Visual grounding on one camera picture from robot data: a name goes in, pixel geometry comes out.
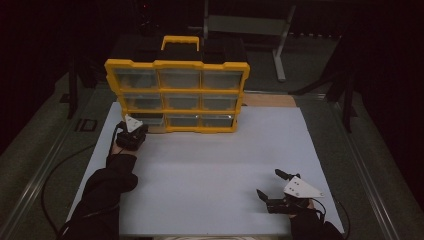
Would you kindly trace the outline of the black metal stand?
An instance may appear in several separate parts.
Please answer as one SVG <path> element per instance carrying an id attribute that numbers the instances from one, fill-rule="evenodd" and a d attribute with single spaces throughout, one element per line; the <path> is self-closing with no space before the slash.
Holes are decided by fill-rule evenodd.
<path id="1" fill-rule="evenodd" d="M 78 77 L 75 58 L 71 56 L 68 63 L 68 92 L 63 94 L 60 102 L 68 104 L 67 118 L 72 119 L 78 109 Z"/>
<path id="2" fill-rule="evenodd" d="M 343 34 L 326 63 L 320 77 L 312 83 L 289 92 L 290 95 L 301 96 L 330 83 L 325 93 L 327 102 L 338 102 L 344 97 L 342 103 L 342 124 L 348 133 L 352 132 L 351 117 L 354 112 L 353 92 L 355 83 L 355 72 L 351 66 L 351 57 L 346 53 L 348 38 Z"/>

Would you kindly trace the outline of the person's left hand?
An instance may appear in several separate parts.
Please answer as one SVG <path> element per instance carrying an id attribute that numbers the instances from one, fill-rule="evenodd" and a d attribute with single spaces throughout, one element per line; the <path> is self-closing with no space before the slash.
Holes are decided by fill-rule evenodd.
<path id="1" fill-rule="evenodd" d="M 111 147 L 111 150 L 110 150 L 110 154 L 111 155 L 128 154 L 128 155 L 136 156 L 137 155 L 137 152 L 136 151 L 126 150 L 126 149 L 118 146 L 116 143 L 113 143 L 112 144 L 112 147 Z"/>

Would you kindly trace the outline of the grid of clear drawers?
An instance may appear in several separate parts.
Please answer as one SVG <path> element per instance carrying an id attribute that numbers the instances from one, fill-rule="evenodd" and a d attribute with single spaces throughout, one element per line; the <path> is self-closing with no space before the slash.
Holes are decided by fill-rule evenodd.
<path id="1" fill-rule="evenodd" d="M 161 113 L 156 132 L 233 131 L 243 73 L 237 70 L 118 69 L 115 93 L 122 111 Z"/>

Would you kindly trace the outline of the wooden board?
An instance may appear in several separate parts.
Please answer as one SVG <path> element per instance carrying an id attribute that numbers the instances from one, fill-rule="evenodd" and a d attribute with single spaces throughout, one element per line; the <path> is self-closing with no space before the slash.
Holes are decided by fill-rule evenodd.
<path id="1" fill-rule="evenodd" d="M 255 107 L 296 107 L 292 96 L 277 94 L 246 93 L 243 97 L 243 104 Z"/>

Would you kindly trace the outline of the yellow black organizer cabinet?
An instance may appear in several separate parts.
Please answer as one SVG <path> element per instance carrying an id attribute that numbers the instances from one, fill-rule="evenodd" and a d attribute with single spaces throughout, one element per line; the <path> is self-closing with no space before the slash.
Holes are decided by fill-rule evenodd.
<path id="1" fill-rule="evenodd" d="M 249 78 L 240 39 L 121 37 L 105 62 L 122 118 L 152 133 L 230 133 Z"/>

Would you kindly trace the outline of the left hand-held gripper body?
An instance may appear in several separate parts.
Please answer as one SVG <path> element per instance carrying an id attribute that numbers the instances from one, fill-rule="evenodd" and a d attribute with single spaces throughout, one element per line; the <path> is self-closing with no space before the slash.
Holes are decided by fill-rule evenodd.
<path id="1" fill-rule="evenodd" d="M 117 134 L 116 144 L 128 151 L 137 151 L 146 139 L 148 125 L 126 114 L 118 125 L 121 132 Z"/>

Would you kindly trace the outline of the black rectangular floor socket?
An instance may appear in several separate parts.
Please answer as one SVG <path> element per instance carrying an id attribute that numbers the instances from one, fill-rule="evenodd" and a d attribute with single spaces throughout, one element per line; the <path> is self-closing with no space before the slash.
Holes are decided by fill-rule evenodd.
<path id="1" fill-rule="evenodd" d="M 79 119 L 75 127 L 76 132 L 94 132 L 98 121 L 94 119 Z"/>

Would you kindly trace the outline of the aluminium rail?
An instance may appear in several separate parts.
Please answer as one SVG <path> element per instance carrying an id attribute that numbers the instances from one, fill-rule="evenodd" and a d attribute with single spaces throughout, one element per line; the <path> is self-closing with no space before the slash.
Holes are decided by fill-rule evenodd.
<path id="1" fill-rule="evenodd" d="M 364 158 L 361 155 L 360 150 L 354 141 L 354 138 L 342 124 L 342 109 L 340 105 L 338 103 L 330 102 L 328 107 L 336 121 L 336 126 L 341 132 L 344 142 L 347 145 L 348 152 L 352 157 L 353 165 L 355 166 L 362 187 L 365 191 L 365 194 L 367 195 L 367 199 L 372 208 L 373 215 L 375 216 L 385 239 L 399 240 L 398 232 L 393 225 L 392 219 L 387 212 L 385 203 L 377 190 L 372 176 L 366 168 Z"/>
<path id="2" fill-rule="evenodd" d="M 0 155 L 0 240 L 54 240 L 66 221 L 115 97 L 83 89 L 72 119 L 57 91 Z M 79 119 L 98 121 L 76 132 Z"/>

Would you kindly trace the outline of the grey metal desk frame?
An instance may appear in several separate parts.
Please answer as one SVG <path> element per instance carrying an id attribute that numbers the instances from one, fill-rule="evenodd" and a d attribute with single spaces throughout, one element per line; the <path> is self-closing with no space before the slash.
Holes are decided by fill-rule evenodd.
<path id="1" fill-rule="evenodd" d="M 286 81 L 281 55 L 289 35 L 291 22 L 296 10 L 293 3 L 283 11 L 282 19 L 225 16 L 210 13 L 211 0 L 204 0 L 203 37 L 207 39 L 210 32 L 256 34 L 278 36 L 279 44 L 272 50 L 277 80 Z"/>

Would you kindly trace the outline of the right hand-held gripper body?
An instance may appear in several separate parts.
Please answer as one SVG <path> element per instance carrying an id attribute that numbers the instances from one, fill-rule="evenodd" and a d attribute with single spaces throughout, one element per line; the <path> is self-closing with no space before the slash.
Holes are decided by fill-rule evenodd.
<path id="1" fill-rule="evenodd" d="M 299 174 L 289 174 L 287 185 L 283 188 L 282 199 L 270 199 L 266 208 L 271 214 L 298 214 L 307 209 L 309 199 L 322 198 L 324 193 L 300 178 Z"/>

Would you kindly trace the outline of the clear plastic drawer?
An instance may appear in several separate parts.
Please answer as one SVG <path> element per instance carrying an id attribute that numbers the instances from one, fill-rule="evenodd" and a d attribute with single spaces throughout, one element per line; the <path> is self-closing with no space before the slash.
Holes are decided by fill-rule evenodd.
<path id="1" fill-rule="evenodd" d="M 162 126 L 164 124 L 164 116 L 161 113 L 132 113 L 131 117 L 142 121 L 150 127 Z"/>

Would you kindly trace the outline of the person's right hand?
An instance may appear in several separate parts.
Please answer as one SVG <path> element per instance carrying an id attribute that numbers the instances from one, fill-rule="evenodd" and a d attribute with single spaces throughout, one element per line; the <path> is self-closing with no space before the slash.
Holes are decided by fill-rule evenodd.
<path id="1" fill-rule="evenodd" d="M 313 200 L 309 199 L 309 204 L 307 206 L 308 209 L 314 209 L 314 204 L 313 204 Z M 297 216 L 297 214 L 289 214 L 288 217 L 291 218 L 295 218 Z"/>

